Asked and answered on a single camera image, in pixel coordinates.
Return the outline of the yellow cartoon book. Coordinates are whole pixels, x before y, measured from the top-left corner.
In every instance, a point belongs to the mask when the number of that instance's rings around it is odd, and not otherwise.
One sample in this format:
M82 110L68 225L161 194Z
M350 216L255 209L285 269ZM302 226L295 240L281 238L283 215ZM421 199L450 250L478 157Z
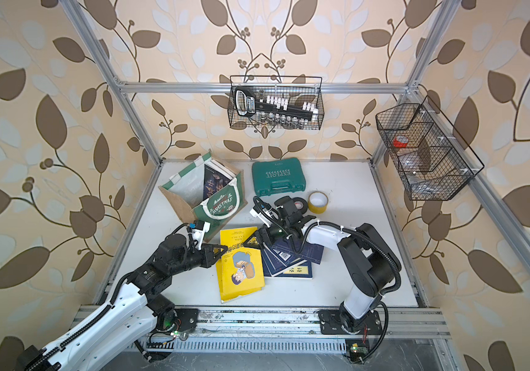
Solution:
M261 250L243 247L257 227L220 231L220 243L229 248L216 263L222 303L260 291L265 286Z

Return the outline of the dark purple illustrated book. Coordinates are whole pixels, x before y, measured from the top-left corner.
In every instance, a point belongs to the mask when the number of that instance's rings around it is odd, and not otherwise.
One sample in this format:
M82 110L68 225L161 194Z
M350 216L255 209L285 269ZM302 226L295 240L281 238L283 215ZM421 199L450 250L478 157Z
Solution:
M209 199L210 197L214 196L230 182L231 180L221 177L208 165L205 165L203 199Z

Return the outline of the tan book black cover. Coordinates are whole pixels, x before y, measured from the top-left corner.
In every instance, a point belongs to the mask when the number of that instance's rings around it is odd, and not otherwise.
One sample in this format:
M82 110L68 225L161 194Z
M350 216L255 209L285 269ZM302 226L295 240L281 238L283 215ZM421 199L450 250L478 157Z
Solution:
M233 170L228 168L226 165L224 165L217 159L211 158L208 163L208 166L216 173L218 173L221 177L226 178L228 180L235 179L236 177L236 173Z

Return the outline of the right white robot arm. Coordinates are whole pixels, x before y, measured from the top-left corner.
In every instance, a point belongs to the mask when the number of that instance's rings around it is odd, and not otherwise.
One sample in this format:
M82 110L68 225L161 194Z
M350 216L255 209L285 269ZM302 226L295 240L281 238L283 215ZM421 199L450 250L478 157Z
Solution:
M339 305L336 321L342 332L359 334L366 321L381 306L384 296L400 289L402 265L388 244L371 224L343 227L307 214L305 201L284 196L274 205L254 196L251 215L263 221L262 227L245 242L259 250L282 250L295 255L308 247L336 250L353 283L347 298Z

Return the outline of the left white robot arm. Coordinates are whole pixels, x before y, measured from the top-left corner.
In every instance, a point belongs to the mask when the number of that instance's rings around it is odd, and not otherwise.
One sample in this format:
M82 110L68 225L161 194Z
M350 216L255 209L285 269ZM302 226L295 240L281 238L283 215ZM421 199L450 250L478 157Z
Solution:
M172 233L140 267L125 274L113 294L77 326L42 349L20 354L16 370L98 370L151 332L178 338L187 321L163 292L175 275L214 266L225 245L201 247L190 234Z

